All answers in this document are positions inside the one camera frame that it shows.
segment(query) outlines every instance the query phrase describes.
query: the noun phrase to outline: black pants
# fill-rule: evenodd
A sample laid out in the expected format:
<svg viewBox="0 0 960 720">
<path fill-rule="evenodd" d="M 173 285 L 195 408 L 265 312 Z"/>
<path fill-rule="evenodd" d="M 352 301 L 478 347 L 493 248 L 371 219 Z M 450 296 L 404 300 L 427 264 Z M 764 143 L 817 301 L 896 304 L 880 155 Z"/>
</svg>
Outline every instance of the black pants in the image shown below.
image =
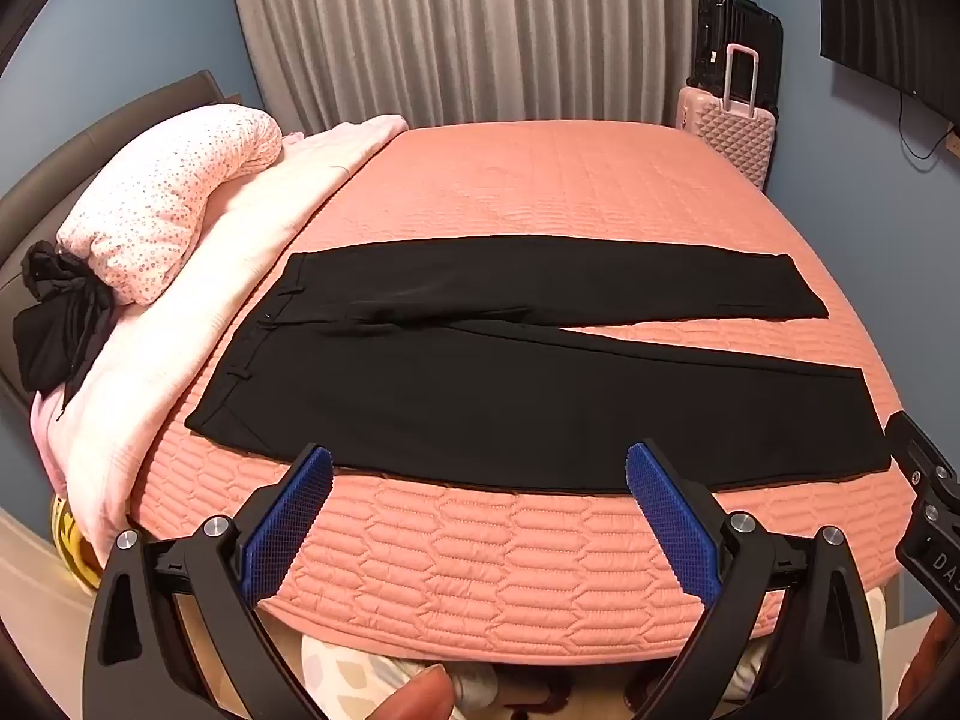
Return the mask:
<svg viewBox="0 0 960 720">
<path fill-rule="evenodd" d="M 861 371 L 564 326 L 825 317 L 789 257 L 546 236 L 291 257 L 187 427 L 282 460 L 498 490 L 625 493 L 652 439 L 714 490 L 889 466 Z"/>
</svg>

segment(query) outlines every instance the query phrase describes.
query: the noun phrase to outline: silver bolt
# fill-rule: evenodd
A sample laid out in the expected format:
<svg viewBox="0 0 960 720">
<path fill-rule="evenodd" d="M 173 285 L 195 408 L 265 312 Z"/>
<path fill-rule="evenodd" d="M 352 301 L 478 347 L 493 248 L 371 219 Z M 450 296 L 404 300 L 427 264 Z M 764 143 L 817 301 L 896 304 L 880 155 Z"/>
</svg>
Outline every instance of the silver bolt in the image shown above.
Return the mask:
<svg viewBox="0 0 960 720">
<path fill-rule="evenodd" d="M 210 538 L 215 536 L 222 536 L 224 533 L 227 533 L 227 528 L 230 527 L 230 521 L 227 517 L 210 517 L 203 524 L 203 532 L 206 533 Z"/>
<path fill-rule="evenodd" d="M 834 528 L 832 525 L 827 525 L 824 528 L 824 539 L 827 541 L 827 544 L 833 544 L 833 546 L 838 547 L 843 543 L 843 531 L 839 528 Z"/>
<path fill-rule="evenodd" d="M 136 544 L 136 531 L 123 531 L 117 536 L 117 546 L 120 549 L 130 549 L 133 544 Z"/>
<path fill-rule="evenodd" d="M 752 533 L 757 526 L 757 521 L 750 514 L 737 512 L 730 518 L 730 524 L 738 533 Z"/>
</svg>

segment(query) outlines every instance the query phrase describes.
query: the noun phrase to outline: television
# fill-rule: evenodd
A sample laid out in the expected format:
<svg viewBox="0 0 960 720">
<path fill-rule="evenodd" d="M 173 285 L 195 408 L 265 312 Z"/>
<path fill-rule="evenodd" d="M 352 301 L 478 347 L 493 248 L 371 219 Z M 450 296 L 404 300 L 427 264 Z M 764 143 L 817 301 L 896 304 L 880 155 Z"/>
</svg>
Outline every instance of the television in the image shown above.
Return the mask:
<svg viewBox="0 0 960 720">
<path fill-rule="evenodd" d="M 960 0 L 820 0 L 821 55 L 960 124 Z"/>
</svg>

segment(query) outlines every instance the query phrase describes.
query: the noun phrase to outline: telescoping handle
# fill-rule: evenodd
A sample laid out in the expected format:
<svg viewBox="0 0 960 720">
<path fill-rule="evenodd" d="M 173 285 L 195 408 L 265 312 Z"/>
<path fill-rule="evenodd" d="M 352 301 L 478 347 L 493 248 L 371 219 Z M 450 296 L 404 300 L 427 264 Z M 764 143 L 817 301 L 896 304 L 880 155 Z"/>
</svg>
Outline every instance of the telescoping handle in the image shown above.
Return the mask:
<svg viewBox="0 0 960 720">
<path fill-rule="evenodd" d="M 754 63 L 754 78 L 750 83 L 750 118 L 754 117 L 757 109 L 757 78 L 760 75 L 760 55 L 749 46 L 743 46 L 739 43 L 727 44 L 727 71 L 723 81 L 723 110 L 730 112 L 730 87 L 733 81 L 733 55 L 736 52 L 745 53 L 751 57 Z"/>
</svg>

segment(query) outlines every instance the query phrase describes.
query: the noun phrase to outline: gray headboard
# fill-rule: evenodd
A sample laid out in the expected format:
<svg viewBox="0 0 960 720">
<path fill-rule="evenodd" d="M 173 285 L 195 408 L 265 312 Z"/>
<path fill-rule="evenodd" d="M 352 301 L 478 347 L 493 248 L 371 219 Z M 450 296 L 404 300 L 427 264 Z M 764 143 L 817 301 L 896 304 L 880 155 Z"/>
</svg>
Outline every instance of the gray headboard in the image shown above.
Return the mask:
<svg viewBox="0 0 960 720">
<path fill-rule="evenodd" d="M 207 70 L 143 95 L 64 143 L 0 199 L 0 396 L 26 409 L 13 317 L 35 302 L 20 278 L 27 248 L 53 240 L 93 177 L 137 135 L 184 111 L 223 101 Z"/>
</svg>

